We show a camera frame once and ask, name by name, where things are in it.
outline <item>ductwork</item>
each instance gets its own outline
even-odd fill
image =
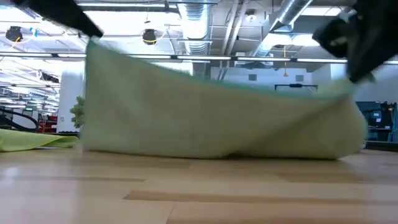
[[[271,14],[263,27],[263,33],[268,34],[270,31],[275,31],[283,26],[293,27],[293,23],[303,13],[313,0],[284,0],[280,9]],[[252,52],[253,57],[265,57],[271,50],[273,45],[267,43],[267,36],[259,44],[257,49]]]
[[[182,30],[185,39],[187,54],[206,55],[209,54],[210,44],[201,40],[207,39],[210,27],[210,5],[209,4],[178,4],[182,18]],[[193,75],[203,78],[210,77],[209,63],[193,63]]]

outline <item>floor plank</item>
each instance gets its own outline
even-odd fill
[[[0,154],[0,223],[398,223],[398,154],[185,160]]]

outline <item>light green cloth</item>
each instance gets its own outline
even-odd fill
[[[341,85],[295,95],[202,80],[91,40],[82,143],[147,156],[337,159],[366,137],[354,91]]]
[[[73,147],[77,142],[76,137],[0,129],[0,152],[25,151],[38,147]]]

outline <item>pipe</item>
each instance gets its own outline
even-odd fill
[[[267,22],[264,25],[266,36],[262,42],[257,46],[257,49],[252,52],[252,57],[266,57],[270,52],[273,45],[267,43],[267,35],[270,31],[281,28],[283,26],[291,26],[297,18],[303,13],[313,0],[284,0],[281,8],[275,12],[277,17],[270,19],[274,15],[270,15],[267,18]]]
[[[231,17],[229,18],[228,25],[226,27],[226,32],[225,32],[225,37],[223,40],[223,47],[221,49],[221,54],[224,55],[226,52],[226,45],[229,40],[229,36],[231,35],[232,31],[232,26],[234,24],[235,16],[236,16],[236,11],[238,10],[238,5],[239,5],[239,0],[234,0],[234,3],[232,5],[232,10],[231,10]]]
[[[313,0],[284,0],[280,7],[278,21],[283,25],[293,24]]]
[[[183,36],[186,39],[202,40],[208,38],[210,26],[210,5],[208,4],[178,4],[183,19]],[[186,42],[185,48],[190,55],[206,55],[209,43]]]
[[[210,5],[209,4],[178,4],[182,18],[184,39],[204,40],[209,38]],[[207,55],[210,51],[209,42],[187,41],[185,50],[189,55]],[[209,63],[192,63],[193,76],[210,79]]]
[[[243,3],[242,3],[239,19],[236,22],[235,29],[234,29],[234,32],[232,34],[232,39],[231,39],[231,42],[229,43],[229,47],[228,47],[228,50],[226,52],[226,55],[230,55],[231,52],[232,52],[232,49],[234,47],[236,38],[237,38],[238,33],[239,33],[239,29],[240,29],[242,21],[243,21],[243,17],[244,17],[244,15],[246,13],[246,9],[248,8],[248,4],[249,4],[249,0],[244,0]]]

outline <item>white pillar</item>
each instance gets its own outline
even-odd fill
[[[61,76],[60,102],[58,106],[57,133],[63,131],[78,132],[72,122],[74,117],[70,109],[77,104],[76,97],[84,95],[84,62],[65,62]]]

